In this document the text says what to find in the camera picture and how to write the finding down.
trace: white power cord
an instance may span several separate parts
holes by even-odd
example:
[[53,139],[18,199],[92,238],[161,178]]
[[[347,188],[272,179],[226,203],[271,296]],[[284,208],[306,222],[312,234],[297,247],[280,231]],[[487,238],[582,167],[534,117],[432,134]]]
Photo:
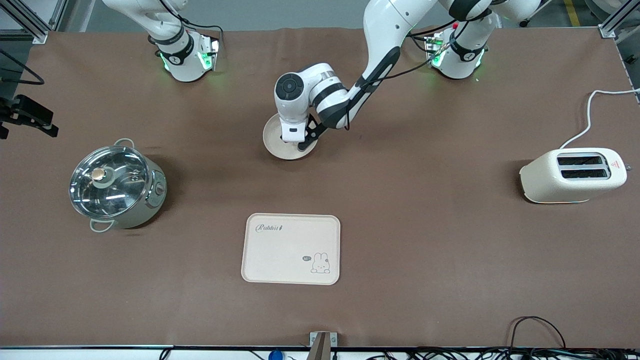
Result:
[[632,94],[634,92],[640,93],[640,88],[633,89],[633,90],[627,90],[627,91],[595,90],[594,92],[592,92],[591,96],[589,96],[589,100],[587,100],[587,127],[584,130],[582,130],[582,132],[580,132],[578,135],[576,135],[573,138],[570,138],[569,140],[565,141],[564,144],[562,144],[562,146],[560,146],[559,149],[564,149],[567,145],[569,145],[570,142],[572,142],[575,139],[579,138],[580,136],[586,134],[587,131],[589,131],[589,129],[591,129],[591,100],[593,99],[593,96],[595,94],[621,95],[621,94]]

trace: brown tabletop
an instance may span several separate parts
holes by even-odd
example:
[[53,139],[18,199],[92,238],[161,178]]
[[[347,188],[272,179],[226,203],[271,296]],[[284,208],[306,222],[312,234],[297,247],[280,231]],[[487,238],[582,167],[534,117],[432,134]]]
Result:
[[[21,86],[60,127],[0,142],[0,344],[505,345],[538,315],[570,347],[640,344],[640,178],[585,204],[524,200],[518,170],[585,126],[590,91],[628,90],[595,28],[500,29],[483,66],[384,82],[353,122],[300,161],[272,157],[262,128],[278,76],[327,61],[347,86],[361,30],[226,36],[227,71],[174,81],[144,33],[51,33]],[[423,61],[406,44],[396,71]],[[575,146],[640,168],[633,95],[599,96]],[[89,152],[131,137],[168,178],[144,227],[94,234],[68,182]],[[255,284],[240,274],[249,215],[331,214],[342,223],[333,286]],[[517,345],[557,346],[524,323]]]

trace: pot handle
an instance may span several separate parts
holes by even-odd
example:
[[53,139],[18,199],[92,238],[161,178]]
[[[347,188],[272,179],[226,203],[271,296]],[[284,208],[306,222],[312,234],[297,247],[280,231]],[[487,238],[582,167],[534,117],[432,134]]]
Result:
[[116,142],[113,145],[120,145],[121,143],[124,143],[124,142],[130,142],[131,143],[131,148],[132,149],[136,148],[136,144],[134,144],[133,140],[131,140],[130,138],[118,139],[118,140],[116,140]]
[[[95,228],[95,224],[109,224],[109,225],[105,229],[98,230]],[[95,233],[104,233],[106,231],[109,231],[115,224],[116,224],[116,220],[103,221],[103,220],[91,219],[89,221],[89,227]]]

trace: white tray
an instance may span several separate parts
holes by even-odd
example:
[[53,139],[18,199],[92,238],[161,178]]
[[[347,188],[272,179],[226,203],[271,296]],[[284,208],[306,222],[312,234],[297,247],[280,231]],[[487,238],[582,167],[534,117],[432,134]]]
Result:
[[253,214],[242,277],[249,282],[333,285],[340,277],[340,220],[331,215]]

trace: round white disc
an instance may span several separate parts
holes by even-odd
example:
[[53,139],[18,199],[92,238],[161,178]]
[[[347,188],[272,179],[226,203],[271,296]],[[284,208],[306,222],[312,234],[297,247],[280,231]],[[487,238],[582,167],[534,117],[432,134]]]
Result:
[[262,130],[262,141],[267,150],[275,157],[283,160],[300,159],[311,152],[316,147],[317,141],[314,141],[306,150],[298,150],[298,144],[292,142],[284,142],[280,138],[282,135],[282,127],[280,126],[280,117],[278,114],[273,115]]

